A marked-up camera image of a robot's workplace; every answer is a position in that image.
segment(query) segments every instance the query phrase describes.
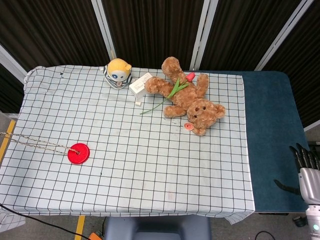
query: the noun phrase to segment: yellow toy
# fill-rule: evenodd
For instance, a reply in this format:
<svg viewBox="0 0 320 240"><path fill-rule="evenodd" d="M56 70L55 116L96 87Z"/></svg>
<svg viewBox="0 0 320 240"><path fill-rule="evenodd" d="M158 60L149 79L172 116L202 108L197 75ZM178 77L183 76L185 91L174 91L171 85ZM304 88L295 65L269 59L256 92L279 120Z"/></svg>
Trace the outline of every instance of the yellow toy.
<svg viewBox="0 0 320 240"><path fill-rule="evenodd" d="M103 74L108 84L118 90L123 89L132 81L131 65L120 58L115 58L104 66Z"/></svg>

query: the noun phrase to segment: blue mat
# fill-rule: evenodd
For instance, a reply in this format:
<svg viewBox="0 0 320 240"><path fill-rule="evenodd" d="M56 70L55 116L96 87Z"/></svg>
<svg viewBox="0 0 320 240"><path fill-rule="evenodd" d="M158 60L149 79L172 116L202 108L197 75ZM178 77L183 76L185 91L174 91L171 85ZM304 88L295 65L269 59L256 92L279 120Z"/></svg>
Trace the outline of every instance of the blue mat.
<svg viewBox="0 0 320 240"><path fill-rule="evenodd" d="M289 146L308 148L289 78L277 71L209 71L242 75L246 131L256 212L305 212L301 196L281 190L273 179L297 188Z"/></svg>

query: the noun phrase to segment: teddy bear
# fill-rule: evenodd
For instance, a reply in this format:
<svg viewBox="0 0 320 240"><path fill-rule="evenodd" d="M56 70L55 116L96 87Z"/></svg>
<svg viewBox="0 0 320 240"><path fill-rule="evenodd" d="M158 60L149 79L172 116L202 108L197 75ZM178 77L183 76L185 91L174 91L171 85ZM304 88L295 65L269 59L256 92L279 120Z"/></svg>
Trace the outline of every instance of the teddy bear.
<svg viewBox="0 0 320 240"><path fill-rule="evenodd" d="M173 56L164 60L162 72L170 78L175 84L179 79L179 83L187 82L185 73L182 71L178 59ZM161 94L168 97L174 88L172 83L159 78L152 77L146 81L144 88L148 93ZM164 109L164 116L174 118L184 116L188 117L190 123L193 124L193 133L203 136L206 129L213 125L217 119L225 116L226 109L220 104L205 99L205 94L209 86L209 77L207 74L200 74L197 78L196 85L192 82L188 86L175 93L170 100L174 103Z"/></svg>

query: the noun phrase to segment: white grid tablecloth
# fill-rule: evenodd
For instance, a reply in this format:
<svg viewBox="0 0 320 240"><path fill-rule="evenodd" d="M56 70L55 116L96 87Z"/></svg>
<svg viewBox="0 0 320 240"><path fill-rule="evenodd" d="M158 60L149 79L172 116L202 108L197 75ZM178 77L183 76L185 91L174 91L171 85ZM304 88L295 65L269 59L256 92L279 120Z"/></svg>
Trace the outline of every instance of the white grid tablecloth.
<svg viewBox="0 0 320 240"><path fill-rule="evenodd" d="M146 72L165 77L143 68L132 76ZM110 88L99 67L35 68L25 78L14 133L68 147L85 143L90 157L74 165L66 155L12 141L0 168L0 203L25 214L244 219L255 204L243 79L209 77L205 97L225 106L226 116L197 136L184 129L186 116L165 118L162 107L140 115L163 97L147 94L136 106L128 88Z"/></svg>

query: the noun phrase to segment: black curtain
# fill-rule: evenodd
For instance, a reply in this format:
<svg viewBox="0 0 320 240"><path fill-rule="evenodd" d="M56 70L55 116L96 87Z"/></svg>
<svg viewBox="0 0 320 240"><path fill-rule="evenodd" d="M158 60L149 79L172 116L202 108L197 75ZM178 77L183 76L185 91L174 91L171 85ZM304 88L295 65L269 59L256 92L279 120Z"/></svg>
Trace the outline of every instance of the black curtain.
<svg viewBox="0 0 320 240"><path fill-rule="evenodd" d="M300 0L220 0L201 70L253 71Z"/></svg>
<svg viewBox="0 0 320 240"><path fill-rule="evenodd" d="M315 0L263 70L289 76L304 127L320 120L320 0Z"/></svg>
<svg viewBox="0 0 320 240"><path fill-rule="evenodd" d="M110 61L90 0L1 0L0 44L27 72Z"/></svg>
<svg viewBox="0 0 320 240"><path fill-rule="evenodd" d="M203 0L103 0L117 57L159 69L165 58L190 68Z"/></svg>
<svg viewBox="0 0 320 240"><path fill-rule="evenodd" d="M0 110L19 113L23 99L23 84L0 64Z"/></svg>

